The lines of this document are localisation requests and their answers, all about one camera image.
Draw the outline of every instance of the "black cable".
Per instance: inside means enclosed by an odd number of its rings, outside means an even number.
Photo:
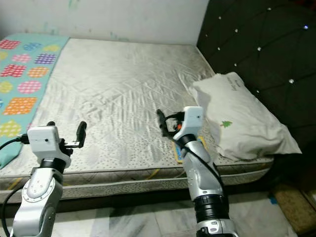
[[[227,210],[229,210],[228,196],[226,195],[226,192],[225,192],[225,189],[224,189],[224,183],[223,183],[221,177],[201,157],[199,157],[197,154],[195,154],[190,148],[184,146],[182,143],[178,142],[177,140],[173,139],[172,137],[168,136],[168,138],[171,141],[173,141],[175,144],[177,144],[181,149],[184,149],[188,153],[190,153],[193,156],[195,156],[212,173],[212,175],[214,175],[214,177],[217,179],[217,181],[221,185],[221,188],[223,190],[223,198],[224,198],[224,201],[225,201],[225,205],[226,205]]]
[[[2,209],[1,209],[1,223],[2,223],[2,228],[4,230],[4,233],[6,235],[6,237],[10,237],[10,232],[8,230],[8,226],[6,225],[6,219],[5,219],[5,206],[7,205],[7,202],[9,201],[9,199],[19,190],[21,190],[23,188],[23,186],[21,186],[18,189],[13,190],[4,200],[3,204],[2,204]]]
[[[9,145],[9,144],[12,143],[12,142],[19,142],[19,139],[14,138],[14,139],[12,139],[12,140],[10,140],[10,141],[7,141],[7,142],[3,143],[3,144],[0,146],[0,150],[1,150],[3,147],[5,147],[6,145]]]

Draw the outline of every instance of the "pillowcase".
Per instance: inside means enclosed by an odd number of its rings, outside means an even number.
[[[196,81],[190,92],[204,108],[222,156],[255,159],[301,153],[287,127],[250,93],[237,73]]]

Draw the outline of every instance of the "mattress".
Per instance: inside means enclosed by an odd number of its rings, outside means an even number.
[[[75,139],[81,120],[88,124],[85,145],[74,150],[65,170],[63,198],[186,188],[185,172],[171,142],[161,136],[156,110],[168,115],[195,106],[188,87],[212,75],[195,46],[70,39],[31,124],[53,120],[66,141]],[[206,120],[200,135],[226,185],[255,181],[273,163],[272,157],[221,157]],[[23,146],[0,171],[0,200],[36,166],[30,146]]]

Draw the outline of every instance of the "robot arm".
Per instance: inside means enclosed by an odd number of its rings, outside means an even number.
[[[40,167],[35,168],[22,189],[22,203],[13,220],[11,237],[51,236],[56,207],[63,193],[63,172],[70,166],[72,148],[83,146],[86,129],[86,123],[81,122],[77,140],[65,143],[54,125],[50,122],[48,126],[28,130],[28,140]]]
[[[197,237],[238,237],[232,220],[224,185],[214,167],[213,160],[200,141],[203,108],[185,107],[183,112],[165,117],[157,110],[162,135],[181,148],[183,168],[187,174],[191,200],[197,219]],[[169,131],[166,121],[176,120],[174,131]]]

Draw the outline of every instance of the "teal blanket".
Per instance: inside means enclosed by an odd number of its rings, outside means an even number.
[[[14,34],[0,41],[0,145],[26,133],[68,37]],[[0,150],[0,168],[20,152],[17,142]]]

